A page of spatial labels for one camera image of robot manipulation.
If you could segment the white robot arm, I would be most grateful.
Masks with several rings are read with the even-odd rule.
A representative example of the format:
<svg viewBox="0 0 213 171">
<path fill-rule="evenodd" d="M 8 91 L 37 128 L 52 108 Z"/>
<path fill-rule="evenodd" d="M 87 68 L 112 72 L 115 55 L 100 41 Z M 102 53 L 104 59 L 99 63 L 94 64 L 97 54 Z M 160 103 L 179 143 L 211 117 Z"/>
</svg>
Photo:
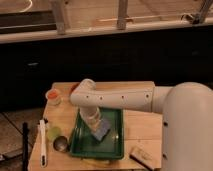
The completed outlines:
<svg viewBox="0 0 213 171">
<path fill-rule="evenodd" d="M 161 113 L 161 171 L 213 171 L 213 89 L 203 84 L 98 90 L 84 79 L 70 101 L 97 140 L 109 130 L 102 107 Z"/>
</svg>

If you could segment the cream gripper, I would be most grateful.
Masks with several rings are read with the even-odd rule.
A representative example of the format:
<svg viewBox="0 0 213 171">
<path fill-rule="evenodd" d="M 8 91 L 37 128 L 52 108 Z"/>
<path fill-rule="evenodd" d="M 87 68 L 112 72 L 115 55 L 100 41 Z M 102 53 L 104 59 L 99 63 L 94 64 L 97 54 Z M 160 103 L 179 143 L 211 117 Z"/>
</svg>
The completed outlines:
<svg viewBox="0 0 213 171">
<path fill-rule="evenodd" d="M 89 119 L 88 120 L 88 127 L 92 132 L 96 132 L 99 128 L 101 123 L 101 119 Z"/>
</svg>

